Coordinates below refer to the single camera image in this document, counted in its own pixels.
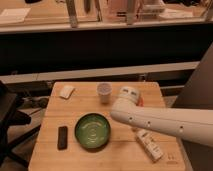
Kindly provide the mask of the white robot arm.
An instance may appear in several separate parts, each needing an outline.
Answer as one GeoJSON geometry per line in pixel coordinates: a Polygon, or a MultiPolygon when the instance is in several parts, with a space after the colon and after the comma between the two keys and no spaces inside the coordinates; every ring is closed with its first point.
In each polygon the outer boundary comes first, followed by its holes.
{"type": "Polygon", "coordinates": [[[110,110],[123,124],[213,147],[213,110],[140,107],[140,91],[124,86],[110,110]]]}

